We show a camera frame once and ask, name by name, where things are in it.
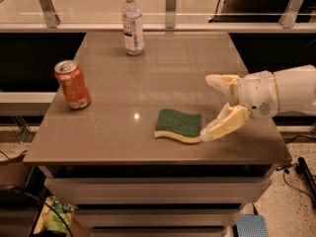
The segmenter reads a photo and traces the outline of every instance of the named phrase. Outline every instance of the drawer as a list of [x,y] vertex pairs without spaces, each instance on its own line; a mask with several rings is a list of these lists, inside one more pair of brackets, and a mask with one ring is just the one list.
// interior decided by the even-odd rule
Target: drawer
[[84,227],[223,227],[234,225],[241,209],[93,209],[75,210]]
[[54,179],[46,187],[72,204],[247,203],[269,187],[269,178]]
[[221,228],[92,229],[90,237],[224,237]]

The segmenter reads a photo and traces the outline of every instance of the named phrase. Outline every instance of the soda can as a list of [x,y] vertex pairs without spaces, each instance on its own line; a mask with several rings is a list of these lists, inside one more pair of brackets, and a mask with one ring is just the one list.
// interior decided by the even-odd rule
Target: soda can
[[54,70],[67,105],[76,110],[89,106],[90,93],[78,63],[73,60],[64,60],[55,65]]

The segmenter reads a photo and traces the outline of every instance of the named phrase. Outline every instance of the table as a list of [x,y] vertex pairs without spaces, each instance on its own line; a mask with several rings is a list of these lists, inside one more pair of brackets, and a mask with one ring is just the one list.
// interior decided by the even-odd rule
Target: table
[[154,138],[161,109],[201,114],[205,126],[233,105],[204,79],[247,74],[228,34],[146,32],[138,56],[116,31],[88,33],[81,47],[92,103],[70,110],[59,89],[24,162],[41,167],[91,236],[223,236],[290,163],[270,118],[212,142]]

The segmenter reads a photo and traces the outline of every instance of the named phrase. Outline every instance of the yellow sponge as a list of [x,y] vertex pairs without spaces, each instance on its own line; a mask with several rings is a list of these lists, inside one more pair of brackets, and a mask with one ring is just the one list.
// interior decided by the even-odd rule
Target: yellow sponge
[[170,137],[185,143],[198,143],[200,130],[201,115],[163,109],[159,112],[154,135],[155,138]]

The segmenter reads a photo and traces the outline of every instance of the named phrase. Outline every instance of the water bottle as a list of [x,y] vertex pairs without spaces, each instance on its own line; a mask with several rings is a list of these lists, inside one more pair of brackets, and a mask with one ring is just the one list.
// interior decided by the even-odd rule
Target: water bottle
[[140,54],[144,49],[142,12],[134,0],[126,0],[121,9],[125,47],[131,55]]

